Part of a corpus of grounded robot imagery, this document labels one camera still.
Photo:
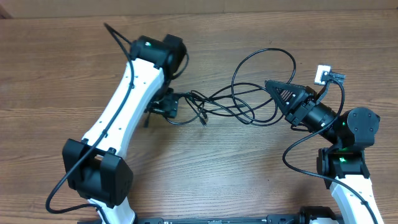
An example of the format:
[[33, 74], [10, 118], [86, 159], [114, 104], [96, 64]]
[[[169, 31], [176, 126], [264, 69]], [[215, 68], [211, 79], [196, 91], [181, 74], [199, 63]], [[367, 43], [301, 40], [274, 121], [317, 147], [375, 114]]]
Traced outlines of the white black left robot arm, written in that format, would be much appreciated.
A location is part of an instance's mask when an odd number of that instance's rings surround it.
[[81, 140], [68, 139], [62, 156], [68, 186], [99, 214], [97, 223], [134, 223], [127, 196], [133, 172], [125, 161], [145, 112], [174, 118], [178, 100], [169, 87], [188, 58], [183, 40], [141, 36], [131, 43], [124, 76], [97, 122]]

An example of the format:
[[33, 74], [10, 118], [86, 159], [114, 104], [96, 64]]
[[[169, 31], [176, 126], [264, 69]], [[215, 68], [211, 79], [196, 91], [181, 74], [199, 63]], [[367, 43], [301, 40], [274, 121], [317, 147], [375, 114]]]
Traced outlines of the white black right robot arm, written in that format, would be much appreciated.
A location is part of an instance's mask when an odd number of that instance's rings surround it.
[[[328, 207], [302, 207], [290, 223], [382, 223], [374, 199], [370, 172], [364, 151], [375, 143], [380, 117], [368, 108], [357, 107], [347, 112], [334, 112], [322, 103], [329, 86], [343, 84], [335, 78], [323, 82], [321, 92], [308, 86], [269, 80], [265, 88], [292, 126], [303, 125], [310, 132], [289, 146], [283, 153], [283, 163], [290, 169], [325, 181], [338, 204], [338, 217]], [[287, 154], [310, 137], [320, 135], [331, 143], [321, 148], [317, 170], [310, 172], [287, 162]]]

